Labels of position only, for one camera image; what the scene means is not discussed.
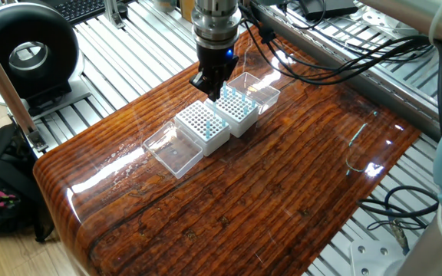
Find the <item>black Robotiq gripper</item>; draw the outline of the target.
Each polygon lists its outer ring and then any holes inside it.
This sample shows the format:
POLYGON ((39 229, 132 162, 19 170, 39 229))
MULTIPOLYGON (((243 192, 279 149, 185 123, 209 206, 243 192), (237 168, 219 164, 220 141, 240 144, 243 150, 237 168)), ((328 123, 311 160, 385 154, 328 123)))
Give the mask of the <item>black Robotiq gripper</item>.
POLYGON ((192 76, 189 82, 196 89, 206 94, 211 101, 217 101, 220 98, 221 88, 231 77, 231 71, 237 65, 239 57, 235 54, 233 45, 221 49, 211 49, 197 45, 196 50, 200 63, 200 72, 192 76), (203 72, 204 70, 214 70, 216 68, 230 71, 215 71, 213 79, 203 72))

